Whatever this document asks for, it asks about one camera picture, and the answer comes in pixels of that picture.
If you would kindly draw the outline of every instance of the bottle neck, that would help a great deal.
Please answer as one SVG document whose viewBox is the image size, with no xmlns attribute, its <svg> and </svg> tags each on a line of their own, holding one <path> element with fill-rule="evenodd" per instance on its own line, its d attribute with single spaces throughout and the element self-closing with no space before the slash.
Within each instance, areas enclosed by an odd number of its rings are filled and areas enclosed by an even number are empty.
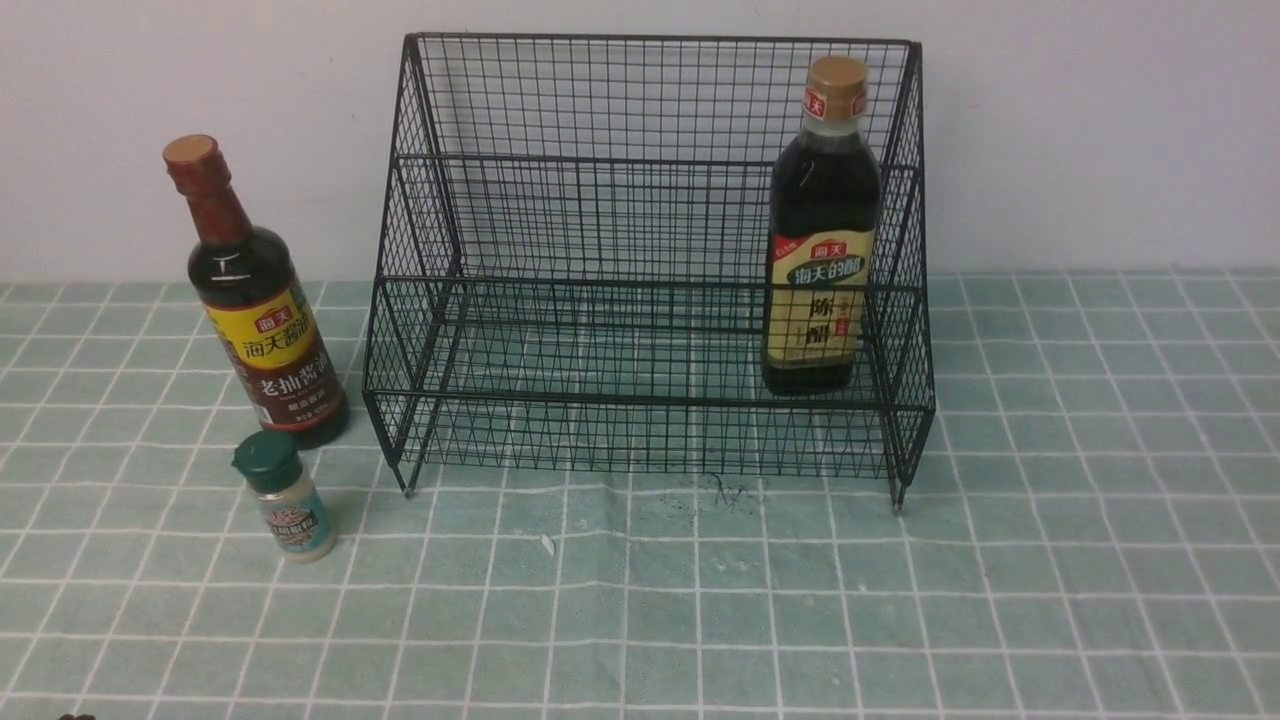
<svg viewBox="0 0 1280 720">
<path fill-rule="evenodd" d="M 805 113 L 800 119 L 800 142 L 819 150 L 849 147 L 861 138 L 861 118 L 819 120 Z"/>
<path fill-rule="evenodd" d="M 233 245 L 252 232 L 248 215 L 230 186 L 216 195 L 188 197 L 187 208 L 191 209 L 191 220 L 196 223 L 200 242 Z"/>
</svg>

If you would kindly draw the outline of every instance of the gold bottle cap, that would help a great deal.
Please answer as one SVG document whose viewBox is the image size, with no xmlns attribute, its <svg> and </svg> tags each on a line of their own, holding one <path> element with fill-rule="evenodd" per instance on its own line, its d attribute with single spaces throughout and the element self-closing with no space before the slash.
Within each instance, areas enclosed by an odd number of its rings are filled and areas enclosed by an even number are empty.
<svg viewBox="0 0 1280 720">
<path fill-rule="evenodd" d="M 867 109 L 867 64 L 828 55 L 809 65 L 804 91 L 805 114 L 819 120 L 850 120 Z"/>
<path fill-rule="evenodd" d="M 178 192 L 187 197 L 220 195 L 232 182 L 232 172 L 207 135 L 184 135 L 164 147 L 164 164 Z"/>
</svg>

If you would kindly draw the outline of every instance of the bottle label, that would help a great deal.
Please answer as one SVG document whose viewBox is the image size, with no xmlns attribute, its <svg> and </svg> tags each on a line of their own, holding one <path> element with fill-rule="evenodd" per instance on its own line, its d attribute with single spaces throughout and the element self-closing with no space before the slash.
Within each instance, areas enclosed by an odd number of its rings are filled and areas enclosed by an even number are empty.
<svg viewBox="0 0 1280 720">
<path fill-rule="evenodd" d="M 812 87 L 804 88 L 804 111 L 815 119 L 826 120 L 831 105 L 827 102 L 827 96 L 818 92 Z M 867 111 L 867 88 L 864 87 L 852 100 L 849 101 L 849 108 L 841 109 L 840 113 L 829 113 L 836 115 L 840 120 L 849 120 L 854 118 L 860 118 L 863 113 Z"/>
<path fill-rule="evenodd" d="M 280 550 L 289 553 L 311 552 L 321 547 L 333 534 L 329 512 L 320 501 L 320 493 L 298 502 L 262 502 L 262 519 L 275 536 Z"/>
<path fill-rule="evenodd" d="M 774 290 L 771 295 L 765 359 L 776 368 L 850 363 L 861 346 L 863 291 L 876 233 L 827 231 L 773 238 Z"/>
<path fill-rule="evenodd" d="M 342 406 L 342 384 L 296 279 L 266 302 L 205 310 L 264 427 L 302 430 Z"/>
</svg>

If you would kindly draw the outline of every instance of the black wire rack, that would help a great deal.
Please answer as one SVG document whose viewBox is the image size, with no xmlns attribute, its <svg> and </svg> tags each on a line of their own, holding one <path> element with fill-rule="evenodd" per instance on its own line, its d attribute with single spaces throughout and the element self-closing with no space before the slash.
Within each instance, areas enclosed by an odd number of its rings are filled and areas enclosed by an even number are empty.
<svg viewBox="0 0 1280 720">
<path fill-rule="evenodd" d="M 769 169 L 809 64 L 870 68 L 883 209 L 840 392 L 760 379 Z M 934 413 L 920 46 L 420 33 L 404 38 L 365 401 L 425 465 L 887 480 Z"/>
</svg>

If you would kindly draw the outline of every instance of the spice jar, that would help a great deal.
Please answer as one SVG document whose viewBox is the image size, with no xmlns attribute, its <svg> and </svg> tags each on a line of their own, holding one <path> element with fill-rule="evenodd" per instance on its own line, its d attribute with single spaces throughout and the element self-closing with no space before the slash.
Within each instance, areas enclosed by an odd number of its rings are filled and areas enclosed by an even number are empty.
<svg viewBox="0 0 1280 720">
<path fill-rule="evenodd" d="M 236 448 L 232 465 L 257 496 L 262 519 L 285 560 L 311 562 L 333 548 L 338 532 L 298 457 L 293 436 L 256 432 Z"/>
</svg>

